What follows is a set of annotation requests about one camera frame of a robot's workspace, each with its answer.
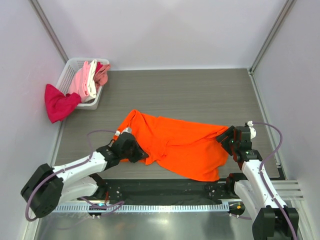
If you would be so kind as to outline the orange t-shirt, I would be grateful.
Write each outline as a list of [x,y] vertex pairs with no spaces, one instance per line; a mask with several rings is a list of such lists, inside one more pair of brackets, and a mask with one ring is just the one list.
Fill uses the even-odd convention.
[[117,128],[131,128],[132,134],[148,157],[145,165],[160,167],[182,177],[201,181],[219,180],[219,167],[228,153],[216,141],[228,127],[152,116],[133,109]]

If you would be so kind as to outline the magenta t-shirt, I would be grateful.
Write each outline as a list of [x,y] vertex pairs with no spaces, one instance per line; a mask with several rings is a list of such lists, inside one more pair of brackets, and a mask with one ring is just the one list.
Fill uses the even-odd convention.
[[64,95],[51,84],[45,86],[44,103],[48,119],[52,124],[62,122],[81,103],[81,97],[77,93]]

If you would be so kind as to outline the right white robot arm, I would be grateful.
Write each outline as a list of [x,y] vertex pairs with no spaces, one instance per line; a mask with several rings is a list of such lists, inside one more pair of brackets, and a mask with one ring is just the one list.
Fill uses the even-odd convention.
[[254,123],[249,121],[244,126],[231,126],[216,137],[241,170],[227,178],[226,194],[243,202],[252,219],[255,240],[296,240],[298,211],[285,203],[272,184],[265,159],[252,148],[255,136]]

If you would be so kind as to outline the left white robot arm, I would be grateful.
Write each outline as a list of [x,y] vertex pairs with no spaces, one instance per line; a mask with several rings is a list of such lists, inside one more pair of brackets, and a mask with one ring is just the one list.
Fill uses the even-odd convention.
[[148,156],[134,135],[123,131],[115,140],[84,158],[59,166],[40,165],[20,192],[26,201],[26,220],[33,222],[44,218],[59,204],[71,200],[102,199],[108,185],[99,173],[117,166],[122,160],[136,163]]

